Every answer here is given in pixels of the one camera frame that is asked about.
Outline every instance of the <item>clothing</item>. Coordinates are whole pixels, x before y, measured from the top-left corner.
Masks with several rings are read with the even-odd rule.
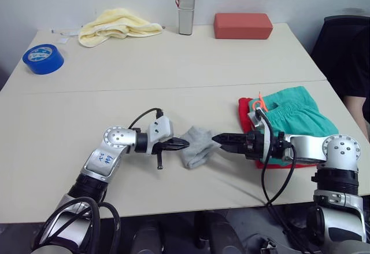
[[[209,155],[221,146],[212,140],[213,136],[211,131],[192,126],[180,137],[190,144],[180,151],[181,160],[186,168],[193,169],[204,164]]]
[[[314,137],[326,137],[337,134],[338,129],[325,116],[320,114],[319,109],[303,86],[287,88],[275,94],[263,97],[266,107],[266,117],[271,123],[274,136],[279,131],[286,134],[312,135]],[[249,102],[250,110],[254,99]],[[270,164],[280,166],[289,165],[281,159],[270,159]]]
[[[362,30],[327,78],[335,92],[343,96],[370,95],[370,27]]]
[[[95,21],[86,24],[79,33],[79,42],[95,47],[110,37],[147,37],[162,33],[162,26],[140,19],[128,10],[117,8],[104,11]]]

